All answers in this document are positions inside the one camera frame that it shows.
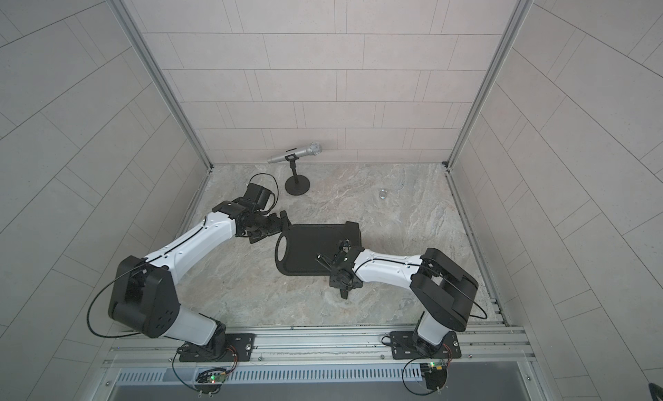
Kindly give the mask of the black cutting board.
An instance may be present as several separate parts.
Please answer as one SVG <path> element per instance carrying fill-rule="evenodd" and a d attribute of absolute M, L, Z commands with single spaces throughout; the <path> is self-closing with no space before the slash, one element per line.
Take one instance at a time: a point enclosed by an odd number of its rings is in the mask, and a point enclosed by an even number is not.
<path fill-rule="evenodd" d="M 352 246 L 362 245 L 359 224 L 294 224 L 284 228 L 275 249 L 277 270 L 286 276 L 322 277 L 330 271 L 317 261 L 322 255 L 331 261 L 343 241 Z"/>

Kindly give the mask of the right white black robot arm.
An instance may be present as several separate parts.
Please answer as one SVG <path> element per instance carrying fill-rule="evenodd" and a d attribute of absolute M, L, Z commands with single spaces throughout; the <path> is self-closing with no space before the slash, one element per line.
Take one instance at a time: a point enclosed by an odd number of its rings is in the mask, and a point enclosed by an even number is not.
<path fill-rule="evenodd" d="M 378 254 L 362 247 L 342 247 L 333 256 L 322 254 L 317 262 L 329 271 L 330 285 L 347 298 L 365 283 L 382 283 L 408 289 L 424 307 L 410 347 L 431 356 L 450 332 L 463 332 L 472 317 L 478 281 L 436 248 L 421 255 Z"/>

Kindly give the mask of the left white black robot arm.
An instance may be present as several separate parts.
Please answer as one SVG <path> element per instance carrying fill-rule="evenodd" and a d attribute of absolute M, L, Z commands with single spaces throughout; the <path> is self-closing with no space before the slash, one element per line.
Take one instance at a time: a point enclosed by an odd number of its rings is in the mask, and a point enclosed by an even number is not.
<path fill-rule="evenodd" d="M 176 285 L 222 243 L 236 237 L 251 244 L 281 233 L 285 211 L 264 214 L 240 202 L 222 202 L 196 227 L 151 254 L 129 256 L 117 268 L 108 307 L 110 318 L 149 338 L 168 337 L 205 347 L 224 325 L 181 306 Z"/>

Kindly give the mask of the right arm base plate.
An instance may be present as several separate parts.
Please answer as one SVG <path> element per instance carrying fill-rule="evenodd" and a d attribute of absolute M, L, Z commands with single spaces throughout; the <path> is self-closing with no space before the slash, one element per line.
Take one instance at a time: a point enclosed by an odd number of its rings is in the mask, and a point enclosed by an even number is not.
<path fill-rule="evenodd" d="M 455 360 L 462 357 L 459 339 L 454 331 L 447 332 L 440 345 L 430 344 L 415 336 L 414 331 L 392 331 L 381 338 L 391 348 L 394 360 L 424 359 Z"/>

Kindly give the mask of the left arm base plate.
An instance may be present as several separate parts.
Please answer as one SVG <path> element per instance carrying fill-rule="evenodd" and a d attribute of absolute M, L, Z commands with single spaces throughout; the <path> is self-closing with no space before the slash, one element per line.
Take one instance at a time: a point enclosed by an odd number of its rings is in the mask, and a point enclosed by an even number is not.
<path fill-rule="evenodd" d="M 180 362 L 246 362 L 255 346 L 255 334 L 225 334 L 212 338 L 205 346 L 185 342 L 177 349 Z"/>

